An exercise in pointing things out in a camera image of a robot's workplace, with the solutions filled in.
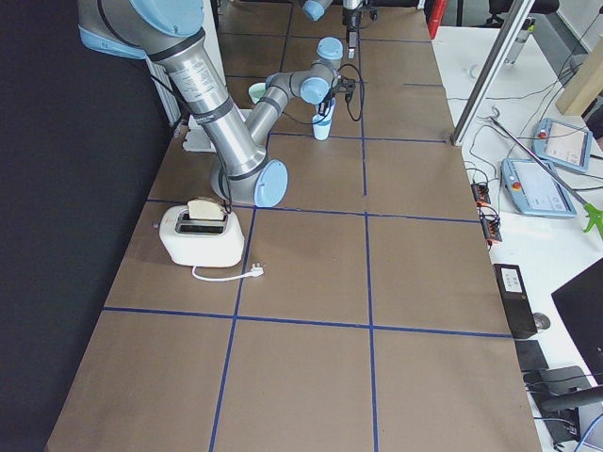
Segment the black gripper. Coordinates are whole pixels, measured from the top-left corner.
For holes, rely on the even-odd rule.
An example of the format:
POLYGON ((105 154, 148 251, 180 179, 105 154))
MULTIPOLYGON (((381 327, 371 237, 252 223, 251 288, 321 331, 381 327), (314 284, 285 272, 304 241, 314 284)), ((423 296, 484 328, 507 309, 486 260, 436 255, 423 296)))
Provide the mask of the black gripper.
MULTIPOLYGON (((330 89, 329 96, 333 98, 336 94, 342 93, 345 100, 352 100, 355 91, 355 80, 347 77, 340 77, 336 84, 330 89)), ((325 117, 329 108, 329 101, 323 100, 317 105, 317 113, 325 117)))

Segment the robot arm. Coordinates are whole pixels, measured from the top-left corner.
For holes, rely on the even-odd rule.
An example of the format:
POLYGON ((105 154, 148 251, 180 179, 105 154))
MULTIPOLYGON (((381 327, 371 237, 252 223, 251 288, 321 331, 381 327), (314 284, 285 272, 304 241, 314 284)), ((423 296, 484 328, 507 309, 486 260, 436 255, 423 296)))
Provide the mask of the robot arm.
POLYGON ((319 41, 317 54, 309 70, 275 73, 265 83, 265 92, 246 119, 252 139, 262 144, 270 129, 293 98, 301 98, 318 110, 318 119, 332 115, 332 99, 337 93, 352 96, 356 82, 340 74, 343 43, 334 37, 319 41))
POLYGON ((272 207, 287 170, 264 146, 280 107, 260 102, 243 118, 204 48, 201 1, 80 1, 80 37, 91 50, 162 66, 214 144, 213 190, 225 200, 272 207))

